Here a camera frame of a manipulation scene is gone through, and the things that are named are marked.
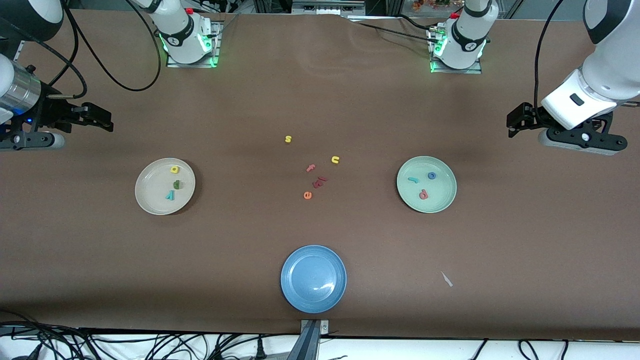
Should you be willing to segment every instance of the tabletop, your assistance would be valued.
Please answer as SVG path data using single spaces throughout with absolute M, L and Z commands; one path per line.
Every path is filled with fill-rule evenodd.
M 135 14 L 76 14 L 116 78 L 153 78 Z M 420 40 L 338 16 L 240 15 L 217 68 L 163 68 L 137 93 L 81 46 L 82 101 L 111 111 L 115 130 L 74 126 L 62 150 L 0 155 L 0 306 L 77 327 L 296 332 L 310 316 L 284 299 L 280 270 L 321 244 L 348 273 L 317 315 L 340 335 L 638 339 L 640 113 L 616 110 L 611 131 L 629 146 L 611 157 L 544 147 L 537 131 L 508 138 L 506 115 L 532 102 L 542 25 L 497 21 L 483 73 L 457 75 L 430 73 Z M 66 23 L 49 42 L 72 43 Z M 541 97 L 592 51 L 581 23 L 552 23 Z M 19 62 L 44 81 L 62 66 L 36 44 Z M 80 84 L 68 71 L 56 87 Z M 400 199 L 397 171 L 415 156 L 455 173 L 445 211 Z M 191 165 L 196 191 L 154 216 L 134 185 L 165 157 Z M 328 181 L 315 190 L 317 176 Z

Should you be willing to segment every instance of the white plate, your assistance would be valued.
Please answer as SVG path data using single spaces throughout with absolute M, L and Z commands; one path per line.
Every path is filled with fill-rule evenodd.
M 180 168 L 178 174 L 171 173 L 171 167 Z M 173 183 L 180 180 L 180 189 Z M 166 158 L 152 162 L 138 176 L 136 181 L 136 201 L 147 213 L 168 215 L 182 209 L 193 196 L 196 176 L 191 167 L 180 159 Z M 165 199 L 173 190 L 173 200 Z

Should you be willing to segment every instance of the white floor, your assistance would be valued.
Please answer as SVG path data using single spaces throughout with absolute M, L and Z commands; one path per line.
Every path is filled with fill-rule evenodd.
M 238 341 L 251 338 L 255 335 L 246 335 Z M 110 335 L 97 336 L 109 340 L 128 339 L 153 339 L 151 335 Z M 215 345 L 217 335 L 207 335 L 206 342 L 211 351 Z M 295 336 L 275 336 L 264 339 L 264 350 L 267 354 L 286 353 L 291 350 L 296 342 Z M 320 346 L 318 360 L 331 360 L 342 356 L 345 360 L 371 360 L 371 359 L 403 359 L 403 360 L 469 360 L 482 341 L 479 340 L 323 340 Z M 100 346 L 118 360 L 143 360 L 153 346 L 153 340 L 143 343 L 101 343 Z M 540 360 L 560 359 L 564 343 L 561 341 L 532 341 Z M 0 338 L 0 360 L 9 360 L 17 356 L 28 355 L 37 345 L 34 340 L 11 340 L 10 337 Z M 239 345 L 223 355 L 225 357 L 237 356 L 241 359 L 249 359 L 255 356 L 256 341 Z M 202 359 L 206 350 L 205 341 L 197 338 L 189 342 L 197 355 Z M 58 347 L 67 355 L 64 347 Z M 167 354 L 173 346 L 167 345 L 154 359 L 160 359 Z M 525 347 L 525 353 L 534 359 Z M 179 352 L 169 357 L 170 360 L 189 360 L 187 352 Z M 518 351 L 517 341 L 489 341 L 482 350 L 478 360 L 498 359 L 523 359 Z M 640 359 L 640 344 L 638 343 L 613 343 L 593 341 L 572 341 L 566 353 L 566 360 L 595 360 L 595 359 Z M 50 350 L 43 348 L 39 360 L 54 360 Z

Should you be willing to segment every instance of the green plate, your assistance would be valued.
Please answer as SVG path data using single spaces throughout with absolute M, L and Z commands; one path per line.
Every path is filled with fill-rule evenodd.
M 433 180 L 429 179 L 430 172 L 436 175 Z M 409 180 L 410 177 L 417 179 L 418 183 Z M 398 171 L 396 184 L 402 200 L 421 213 L 437 213 L 448 208 L 458 191 L 453 171 L 431 156 L 409 159 Z M 420 197 L 423 190 L 427 194 L 426 199 Z

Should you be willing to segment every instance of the plate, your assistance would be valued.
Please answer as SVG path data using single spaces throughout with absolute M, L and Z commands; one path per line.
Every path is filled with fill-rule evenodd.
M 308 245 L 294 251 L 280 274 L 282 293 L 289 303 L 305 313 L 331 309 L 347 288 L 347 270 L 333 250 Z
M 396 185 L 402 200 L 421 213 L 437 213 L 448 208 L 458 191 L 453 171 L 431 156 L 417 156 L 404 163 L 398 171 Z
M 178 167 L 178 173 L 171 173 L 172 167 Z M 180 180 L 180 188 L 173 183 Z M 138 176 L 136 180 L 136 201 L 147 213 L 169 215 L 182 209 L 193 196 L 196 177 L 191 167 L 180 159 L 165 158 L 155 160 Z M 173 200 L 166 197 L 173 190 Z

